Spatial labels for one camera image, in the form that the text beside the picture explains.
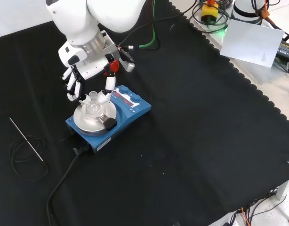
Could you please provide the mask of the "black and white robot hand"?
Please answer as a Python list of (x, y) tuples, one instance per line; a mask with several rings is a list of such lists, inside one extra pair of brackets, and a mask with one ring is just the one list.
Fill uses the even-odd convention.
[(73, 47), (69, 42), (65, 42), (58, 54), (63, 65), (67, 67), (62, 81), (65, 82), (67, 98), (70, 101), (89, 103), (90, 97), (84, 91), (85, 82), (101, 74), (106, 76), (106, 85), (105, 89), (98, 93), (97, 102), (105, 104), (110, 100), (111, 93), (115, 90), (115, 75), (120, 67), (118, 60), (111, 54), (95, 60), (87, 59), (88, 55), (84, 49)]

